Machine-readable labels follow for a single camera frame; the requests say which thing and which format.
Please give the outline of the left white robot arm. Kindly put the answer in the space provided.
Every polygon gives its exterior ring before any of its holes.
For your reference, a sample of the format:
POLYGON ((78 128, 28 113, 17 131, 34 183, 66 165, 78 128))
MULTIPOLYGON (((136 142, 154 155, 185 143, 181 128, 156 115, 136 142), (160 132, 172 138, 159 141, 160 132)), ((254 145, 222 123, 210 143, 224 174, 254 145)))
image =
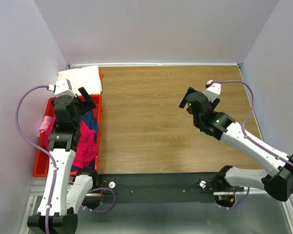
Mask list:
POLYGON ((93 170, 81 170, 69 188, 69 177, 81 137, 81 117, 96 104, 85 88, 75 94, 61 93, 52 100, 55 121, 49 135, 49 169, 37 214, 28 217, 27 226, 35 234, 74 234, 78 209, 87 192, 98 189, 93 170))

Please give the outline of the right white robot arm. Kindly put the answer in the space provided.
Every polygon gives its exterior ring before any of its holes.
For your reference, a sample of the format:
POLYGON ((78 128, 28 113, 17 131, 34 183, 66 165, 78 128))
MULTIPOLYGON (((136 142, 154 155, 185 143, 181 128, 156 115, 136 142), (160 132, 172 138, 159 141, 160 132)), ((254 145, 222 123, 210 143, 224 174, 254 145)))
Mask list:
POLYGON ((224 166, 212 184, 221 191, 232 187, 256 188, 279 201, 293 194, 293 154, 281 152, 262 140, 242 131, 242 126, 223 112, 214 109, 220 99, 221 85, 214 84, 199 92, 189 87, 180 108, 193 117, 193 125, 201 132, 230 144, 262 166, 261 170, 224 166))

